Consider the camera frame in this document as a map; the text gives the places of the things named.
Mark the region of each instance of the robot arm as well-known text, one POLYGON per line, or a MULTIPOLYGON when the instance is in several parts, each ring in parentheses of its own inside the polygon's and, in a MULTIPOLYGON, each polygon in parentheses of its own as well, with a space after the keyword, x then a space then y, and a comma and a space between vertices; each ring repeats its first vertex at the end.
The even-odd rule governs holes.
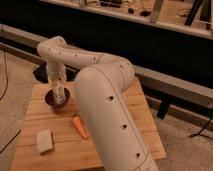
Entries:
POLYGON ((60 80, 63 63, 81 69, 74 80, 76 101, 107 171, 158 170, 122 98, 134 79, 127 59, 69 49, 62 37, 40 43, 38 53, 51 79, 60 80))

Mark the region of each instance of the wooden tabletop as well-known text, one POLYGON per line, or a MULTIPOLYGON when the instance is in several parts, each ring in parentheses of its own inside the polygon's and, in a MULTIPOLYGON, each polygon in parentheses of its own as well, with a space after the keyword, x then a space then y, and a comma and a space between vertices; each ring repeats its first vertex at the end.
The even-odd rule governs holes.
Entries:
MULTIPOLYGON (((71 98, 63 108, 53 110, 44 100, 49 85, 34 86, 11 170, 65 171, 103 166, 93 141, 83 140, 72 125, 72 116, 78 113, 73 83, 67 83, 66 88, 71 98), (40 155, 36 134, 45 129, 52 131, 54 150, 40 155)), ((153 157, 164 158, 166 154, 138 79, 124 92, 124 99, 153 157)))

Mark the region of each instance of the white block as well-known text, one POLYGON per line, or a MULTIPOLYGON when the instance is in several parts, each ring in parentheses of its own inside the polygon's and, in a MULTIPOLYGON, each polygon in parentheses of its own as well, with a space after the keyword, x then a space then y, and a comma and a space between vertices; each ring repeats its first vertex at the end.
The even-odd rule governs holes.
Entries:
POLYGON ((53 149, 52 136, 50 130, 43 130, 36 136, 37 149, 40 154, 53 149))

